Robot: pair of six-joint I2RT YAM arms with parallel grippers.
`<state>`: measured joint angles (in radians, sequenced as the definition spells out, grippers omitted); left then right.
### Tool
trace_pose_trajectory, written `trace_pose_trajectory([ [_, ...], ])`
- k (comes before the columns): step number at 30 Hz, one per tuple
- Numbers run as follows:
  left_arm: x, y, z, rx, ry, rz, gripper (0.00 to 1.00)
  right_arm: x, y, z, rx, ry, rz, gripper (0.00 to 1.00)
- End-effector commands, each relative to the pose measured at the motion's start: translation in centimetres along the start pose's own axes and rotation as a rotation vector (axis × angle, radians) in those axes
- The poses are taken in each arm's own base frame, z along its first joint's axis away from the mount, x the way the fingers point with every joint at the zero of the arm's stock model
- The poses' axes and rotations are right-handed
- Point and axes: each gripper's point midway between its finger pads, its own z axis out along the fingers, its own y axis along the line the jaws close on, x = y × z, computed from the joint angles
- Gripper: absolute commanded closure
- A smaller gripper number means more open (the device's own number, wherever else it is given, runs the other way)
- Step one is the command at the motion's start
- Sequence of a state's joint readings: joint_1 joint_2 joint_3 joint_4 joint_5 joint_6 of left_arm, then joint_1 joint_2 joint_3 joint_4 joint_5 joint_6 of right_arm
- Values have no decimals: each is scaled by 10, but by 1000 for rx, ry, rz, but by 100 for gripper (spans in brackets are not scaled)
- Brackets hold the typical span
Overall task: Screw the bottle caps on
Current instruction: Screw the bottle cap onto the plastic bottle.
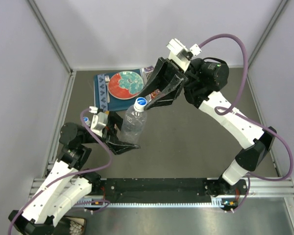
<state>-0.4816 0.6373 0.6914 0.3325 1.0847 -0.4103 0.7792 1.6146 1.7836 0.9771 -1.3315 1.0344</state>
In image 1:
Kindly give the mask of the white bottle cap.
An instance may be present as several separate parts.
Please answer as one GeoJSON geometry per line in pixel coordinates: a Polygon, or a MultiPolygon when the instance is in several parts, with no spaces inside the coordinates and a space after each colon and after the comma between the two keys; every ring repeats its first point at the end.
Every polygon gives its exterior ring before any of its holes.
{"type": "Polygon", "coordinates": [[[135,100],[133,107],[134,110],[136,110],[137,112],[143,112],[146,105],[147,100],[144,97],[139,97],[135,100]]]}

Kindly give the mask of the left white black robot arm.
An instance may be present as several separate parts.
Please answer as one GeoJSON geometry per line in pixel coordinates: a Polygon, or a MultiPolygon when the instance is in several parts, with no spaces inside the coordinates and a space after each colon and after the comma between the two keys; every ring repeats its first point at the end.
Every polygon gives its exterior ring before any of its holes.
{"type": "Polygon", "coordinates": [[[32,198],[19,210],[10,213],[8,234],[16,229],[23,235],[51,235],[62,217],[87,194],[101,190],[97,171],[109,167],[113,155],[140,146],[117,137],[123,118],[116,112],[106,113],[91,106],[80,114],[81,124],[67,122],[61,127],[59,142],[63,148],[51,172],[32,198]],[[108,153],[108,163],[83,170],[91,149],[87,143],[98,143],[108,153]]]}

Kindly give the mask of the clear bottle orange base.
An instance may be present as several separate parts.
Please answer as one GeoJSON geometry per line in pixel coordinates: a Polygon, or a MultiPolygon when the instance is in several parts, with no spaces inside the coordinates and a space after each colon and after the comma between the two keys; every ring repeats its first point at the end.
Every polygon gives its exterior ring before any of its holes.
{"type": "Polygon", "coordinates": [[[147,112],[137,112],[131,105],[123,118],[120,140],[137,144],[147,121],[147,112]]]}

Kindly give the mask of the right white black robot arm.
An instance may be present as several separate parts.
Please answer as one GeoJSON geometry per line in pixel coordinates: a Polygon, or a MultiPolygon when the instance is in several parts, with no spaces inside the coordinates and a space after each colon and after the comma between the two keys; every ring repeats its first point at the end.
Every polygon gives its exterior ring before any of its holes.
{"type": "Polygon", "coordinates": [[[188,103],[216,120],[239,142],[242,149],[230,166],[217,180],[208,182],[206,190],[212,196],[235,191],[240,179],[253,172],[268,154],[276,133],[272,127],[265,130],[250,123],[237,109],[224,116],[216,113],[221,105],[227,108],[231,105],[221,93],[228,76],[229,67],[221,59],[193,59],[187,70],[182,71],[172,59],[160,57],[139,93],[143,97],[154,91],[159,92],[146,106],[145,109],[149,110],[171,105],[183,92],[188,103]]]}

